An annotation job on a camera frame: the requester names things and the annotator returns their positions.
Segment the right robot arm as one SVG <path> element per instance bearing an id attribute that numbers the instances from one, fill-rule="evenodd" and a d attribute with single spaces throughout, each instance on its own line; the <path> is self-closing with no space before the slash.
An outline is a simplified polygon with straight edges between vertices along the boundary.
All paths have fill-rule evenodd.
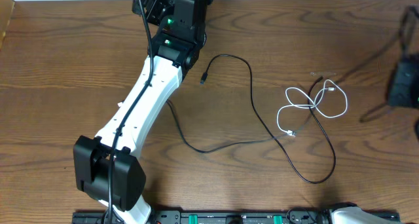
<path id="1" fill-rule="evenodd" d="M 408 6 L 401 19 L 398 39 L 401 57 L 388 84 L 386 102 L 392 107 L 418 109 L 418 53 L 410 53 L 414 29 L 418 23 L 418 7 Z M 327 211 L 329 223 L 392 224 L 400 221 L 395 214 L 370 213 L 354 204 Z"/>

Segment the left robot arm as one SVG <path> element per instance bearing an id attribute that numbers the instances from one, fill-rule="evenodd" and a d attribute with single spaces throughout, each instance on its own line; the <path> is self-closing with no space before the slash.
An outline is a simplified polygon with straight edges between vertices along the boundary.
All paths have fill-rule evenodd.
<path id="1" fill-rule="evenodd" d="M 146 28 L 147 57 L 138 80 L 118 111 L 93 138 L 73 147 L 78 190 L 106 206 L 79 223 L 146 223 L 146 175 L 139 163 L 145 138 L 163 105 L 179 88 L 206 43 L 206 11 L 213 0 L 132 0 Z"/>

